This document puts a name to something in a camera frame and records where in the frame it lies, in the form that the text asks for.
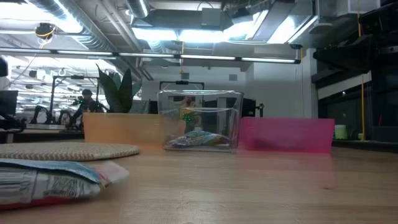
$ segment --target pink plastic container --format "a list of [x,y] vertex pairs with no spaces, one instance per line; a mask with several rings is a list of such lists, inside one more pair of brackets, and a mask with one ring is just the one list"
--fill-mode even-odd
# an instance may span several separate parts
[[331,151],[335,121],[307,118],[243,118],[238,153]]

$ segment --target woven placemat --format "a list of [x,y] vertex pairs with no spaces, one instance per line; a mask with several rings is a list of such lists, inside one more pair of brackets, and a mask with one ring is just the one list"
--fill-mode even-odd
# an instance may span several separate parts
[[0,144],[0,158],[46,161],[93,161],[131,156],[139,153],[130,144],[84,142],[46,142]]

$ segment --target transparent container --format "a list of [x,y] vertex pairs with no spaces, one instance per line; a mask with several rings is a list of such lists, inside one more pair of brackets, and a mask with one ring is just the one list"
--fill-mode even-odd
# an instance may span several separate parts
[[235,152],[243,93],[162,90],[157,98],[164,149]]

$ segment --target wooden tabletop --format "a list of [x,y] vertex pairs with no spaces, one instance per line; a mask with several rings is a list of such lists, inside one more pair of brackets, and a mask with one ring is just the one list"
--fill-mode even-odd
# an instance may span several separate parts
[[0,223],[398,221],[398,154],[160,152],[114,160],[127,181],[90,200],[0,213]]

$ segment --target computer monitor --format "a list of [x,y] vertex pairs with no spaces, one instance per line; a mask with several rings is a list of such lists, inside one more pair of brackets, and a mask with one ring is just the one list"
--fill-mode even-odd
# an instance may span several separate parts
[[8,115],[15,115],[18,91],[0,91],[0,110]]

